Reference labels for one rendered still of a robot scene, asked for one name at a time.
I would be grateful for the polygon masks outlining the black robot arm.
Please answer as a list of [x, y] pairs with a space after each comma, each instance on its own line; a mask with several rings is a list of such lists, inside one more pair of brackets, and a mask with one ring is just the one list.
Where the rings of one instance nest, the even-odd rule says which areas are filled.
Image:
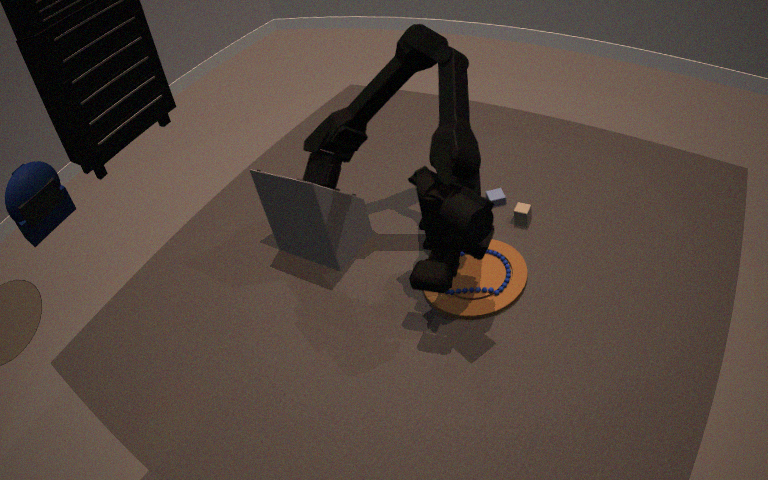
[[413, 74], [436, 63], [439, 127], [431, 137], [429, 159], [437, 173], [423, 166], [408, 181], [417, 187], [422, 217], [451, 229], [447, 252], [455, 254], [458, 248], [480, 260], [493, 238], [494, 202], [481, 196], [481, 156], [470, 127], [469, 62], [448, 46], [444, 36], [423, 24], [407, 28], [395, 56], [357, 98], [331, 113], [304, 140], [303, 150], [311, 154], [303, 180], [297, 180], [341, 191], [335, 188], [342, 162], [350, 162], [367, 140], [367, 123]]

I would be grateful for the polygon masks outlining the tan cube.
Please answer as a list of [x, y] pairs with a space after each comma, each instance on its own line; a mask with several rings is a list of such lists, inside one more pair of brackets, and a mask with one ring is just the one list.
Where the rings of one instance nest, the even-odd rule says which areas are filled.
[[531, 205], [518, 202], [514, 209], [514, 224], [528, 228], [531, 218]]

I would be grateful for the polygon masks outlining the round wooden bead board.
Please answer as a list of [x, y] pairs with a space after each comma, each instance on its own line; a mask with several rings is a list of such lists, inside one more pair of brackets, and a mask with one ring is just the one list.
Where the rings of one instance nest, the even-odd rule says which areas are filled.
[[429, 304], [437, 311], [448, 317], [465, 320], [486, 319], [507, 310], [511, 305], [522, 296], [528, 279], [528, 270], [524, 258], [510, 245], [498, 240], [492, 239], [487, 249], [502, 253], [505, 260], [508, 261], [511, 270], [511, 277], [503, 292], [495, 295], [488, 290], [483, 292], [469, 291], [464, 294], [463, 288], [468, 290], [473, 287], [474, 290], [479, 287], [493, 287], [498, 290], [505, 282], [507, 273], [505, 265], [497, 255], [485, 254], [483, 259], [477, 260], [470, 255], [460, 256], [460, 266], [457, 276], [453, 277], [452, 288], [456, 291], [461, 290], [460, 294], [450, 295], [439, 292], [426, 291], [425, 298]]

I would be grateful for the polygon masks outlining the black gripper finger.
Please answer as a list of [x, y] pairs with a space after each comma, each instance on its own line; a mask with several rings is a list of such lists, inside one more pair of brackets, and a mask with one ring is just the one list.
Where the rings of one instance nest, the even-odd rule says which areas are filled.
[[[455, 262], [454, 262], [454, 266], [453, 266], [453, 272], [454, 272], [454, 274], [453, 274], [453, 275], [455, 275], [455, 274], [456, 274], [456, 272], [457, 272], [457, 270], [458, 270], [459, 266], [460, 266], [460, 263], [455, 263]], [[451, 285], [450, 285], [450, 287], [449, 287], [449, 288], [452, 288], [452, 283], [451, 283]]]
[[[462, 252], [462, 251], [460, 251], [460, 250], [458, 249], [458, 252], [457, 252], [457, 253], [455, 253], [455, 254], [454, 254], [454, 253], [452, 253], [452, 255], [454, 256], [454, 262], [455, 262], [455, 263], [459, 263], [459, 259], [460, 259], [460, 254], [461, 254], [461, 252]], [[456, 274], [455, 274], [455, 275], [453, 275], [453, 277], [456, 277], [456, 276], [457, 276], [457, 272], [456, 272]]]

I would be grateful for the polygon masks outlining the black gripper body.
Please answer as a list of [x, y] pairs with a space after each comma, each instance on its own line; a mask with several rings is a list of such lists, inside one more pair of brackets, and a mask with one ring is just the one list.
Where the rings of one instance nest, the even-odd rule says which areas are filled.
[[426, 239], [423, 248], [432, 250], [428, 261], [416, 263], [409, 278], [413, 290], [426, 290], [445, 293], [453, 280], [454, 256], [447, 252], [449, 230], [442, 223], [432, 223], [423, 217], [419, 229], [425, 230]]

